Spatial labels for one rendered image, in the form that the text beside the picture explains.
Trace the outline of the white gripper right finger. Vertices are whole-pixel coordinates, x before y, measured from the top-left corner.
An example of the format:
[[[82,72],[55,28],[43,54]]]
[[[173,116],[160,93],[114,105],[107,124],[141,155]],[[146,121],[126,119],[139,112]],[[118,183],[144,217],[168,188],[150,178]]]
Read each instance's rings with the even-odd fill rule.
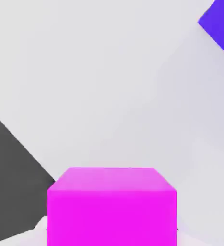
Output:
[[[177,246],[200,246],[200,242],[177,229]]]

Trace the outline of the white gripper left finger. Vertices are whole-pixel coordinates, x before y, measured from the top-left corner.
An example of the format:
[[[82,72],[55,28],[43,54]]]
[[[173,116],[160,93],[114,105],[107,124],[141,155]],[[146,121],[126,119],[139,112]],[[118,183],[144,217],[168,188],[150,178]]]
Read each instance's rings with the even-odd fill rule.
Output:
[[[34,229],[0,241],[0,246],[47,246],[47,216]]]

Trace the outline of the large purple box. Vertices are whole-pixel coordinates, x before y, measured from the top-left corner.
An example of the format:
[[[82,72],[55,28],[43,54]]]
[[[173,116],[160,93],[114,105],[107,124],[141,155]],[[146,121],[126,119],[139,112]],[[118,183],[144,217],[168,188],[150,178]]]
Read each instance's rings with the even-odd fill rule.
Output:
[[[198,24],[224,51],[224,0],[215,0]]]

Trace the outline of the small magenta cube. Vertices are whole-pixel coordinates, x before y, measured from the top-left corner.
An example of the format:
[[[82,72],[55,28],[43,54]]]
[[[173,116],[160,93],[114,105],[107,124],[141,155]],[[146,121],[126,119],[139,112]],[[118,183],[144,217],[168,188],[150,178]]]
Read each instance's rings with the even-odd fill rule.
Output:
[[[69,168],[47,192],[47,246],[177,246],[177,191],[153,168]]]

